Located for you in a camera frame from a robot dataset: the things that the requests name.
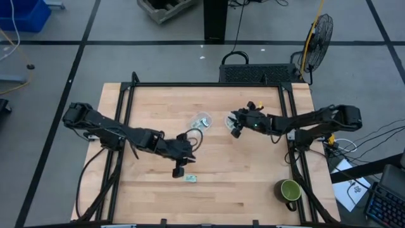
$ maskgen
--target gray floor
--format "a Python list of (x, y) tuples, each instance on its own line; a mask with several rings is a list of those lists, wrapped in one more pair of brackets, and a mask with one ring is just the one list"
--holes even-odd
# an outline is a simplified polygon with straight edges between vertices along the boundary
[[(23, 33), (22, 39), (80, 41), (95, 0), (63, 2), (66, 10), (53, 11), (42, 32)], [(289, 2), (284, 8), (273, 0), (246, 6), (239, 39), (305, 40), (320, 1)], [(391, 40), (405, 41), (402, 25), (405, 2), (373, 0), (373, 3)], [(334, 20), (333, 41), (383, 41), (364, 0), (326, 0), (323, 13)], [(228, 11), (227, 40), (235, 39), (239, 14), (240, 8)], [(163, 25), (156, 25), (135, 0), (101, 0), (89, 40), (200, 41), (203, 35), (202, 4)], [(0, 55), (4, 47), (0, 46)], [(2, 96), (10, 100), (13, 113), (1, 127), (1, 227), (15, 224), (78, 46), (24, 45), (22, 49), (36, 69), (28, 87)], [(132, 71), (143, 82), (216, 82), (220, 61), (231, 49), (227, 45), (86, 46), (67, 104), (80, 101), (96, 108), (103, 84), (130, 80)], [(251, 63), (286, 63), (290, 54), (300, 49), (301, 46), (237, 46), (237, 50), (249, 54)], [(405, 47), (396, 46), (395, 50), (405, 61)], [(242, 63), (242, 60), (232, 57), (227, 63)], [(25, 63), (17, 53), (0, 63), (0, 71), (27, 74)], [(317, 108), (347, 104), (361, 109), (364, 127), (355, 133), (339, 133), (338, 137), (355, 140), (405, 114), (405, 85), (386, 46), (331, 46), (314, 77), (311, 88)], [(404, 149), (403, 135), (399, 133), (362, 159), (374, 161), (400, 153)], [(377, 142), (365, 144), (353, 156), (359, 156)], [(85, 141), (59, 125), (25, 225), (69, 221), (86, 151)], [(344, 208), (340, 212), (351, 221)]]

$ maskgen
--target blue bin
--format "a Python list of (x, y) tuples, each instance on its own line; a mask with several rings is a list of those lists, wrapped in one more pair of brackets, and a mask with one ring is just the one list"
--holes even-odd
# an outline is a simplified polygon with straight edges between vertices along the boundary
[[(43, 0), (13, 0), (14, 19), (18, 31), (39, 32), (51, 14)], [(10, 0), (0, 0), (0, 28), (14, 30)]]

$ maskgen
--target green mug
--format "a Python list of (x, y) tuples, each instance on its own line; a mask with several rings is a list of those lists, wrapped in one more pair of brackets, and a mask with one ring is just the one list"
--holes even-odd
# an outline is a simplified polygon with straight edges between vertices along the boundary
[(290, 211), (294, 212), (297, 210), (296, 201), (301, 197), (301, 187), (290, 179), (279, 180), (274, 185), (274, 195), (280, 202), (285, 203)]

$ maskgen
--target black floor line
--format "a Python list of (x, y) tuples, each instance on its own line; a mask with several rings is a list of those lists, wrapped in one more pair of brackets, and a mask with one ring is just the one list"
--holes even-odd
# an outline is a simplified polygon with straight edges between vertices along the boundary
[(378, 29), (381, 32), (381, 35), (384, 39), (384, 41), (387, 43), (388, 50), (391, 54), (392, 60), (394, 60), (395, 66), (397, 67), (397, 70), (399, 72), (399, 75), (402, 78), (402, 81), (405, 83), (405, 70), (404, 66), (402, 65), (401, 59), (399, 59), (398, 54), (393, 46), (393, 43), (398, 43), (398, 42), (391, 42), (390, 37), (388, 36), (387, 31), (385, 30), (382, 21), (380, 19), (380, 16), (377, 13), (377, 10), (374, 7), (374, 4), (371, 0), (366, 0), (367, 5), (371, 11), (371, 14), (373, 15), (373, 18), (375, 20), (375, 23), (377, 24)]
[[(21, 41), (21, 45), (99, 45), (99, 46), (159, 46), (159, 45), (234, 45), (235, 41)], [(237, 41), (238, 45), (303, 46), (305, 41)], [(405, 46), (405, 41), (331, 41), (331, 46)]]
[(94, 6), (93, 6), (92, 13), (89, 17), (89, 21), (87, 22), (85, 32), (82, 37), (83, 42), (79, 46), (75, 60), (73, 61), (72, 69), (70, 70), (69, 76), (66, 80), (66, 85), (65, 85), (65, 88), (63, 89), (63, 93), (62, 93), (61, 99), (59, 101), (58, 109), (56, 110), (55, 116), (53, 118), (51, 129), (49, 130), (48, 136), (46, 137), (44, 148), (42, 149), (42, 153), (39, 157), (37, 168), (35, 168), (34, 176), (32, 177), (30, 187), (28, 188), (27, 195), (25, 196), (22, 208), (20, 210), (20, 213), (18, 214), (18, 218), (17, 218), (16, 224), (15, 224), (16, 228), (23, 227), (25, 224), (25, 221), (27, 219), (32, 201), (35, 196), (35, 192), (37, 191), (39, 181), (41, 179), (41, 175), (45, 168), (46, 160), (47, 160), (49, 152), (51, 150), (52, 142), (54, 140), (56, 131), (58, 129), (59, 123), (62, 118), (63, 109), (65, 108), (65, 104), (68, 99), (70, 89), (72, 88), (73, 80), (76, 76), (77, 68), (79, 66), (80, 60), (83, 55), (83, 51), (84, 51), (84, 47), (85, 47), (84, 42), (89, 38), (90, 30), (93, 25), (94, 19), (96, 17), (99, 5), (100, 5), (100, 0), (96, 0), (94, 3)]

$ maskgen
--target sticker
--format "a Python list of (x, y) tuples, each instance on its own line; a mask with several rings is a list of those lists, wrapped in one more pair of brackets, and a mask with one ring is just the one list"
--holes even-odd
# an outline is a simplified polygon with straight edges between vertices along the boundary
[(195, 182), (197, 182), (197, 176), (196, 176), (196, 175), (191, 175), (191, 174), (186, 175), (186, 176), (184, 177), (184, 181), (185, 181), (185, 182), (195, 183)]

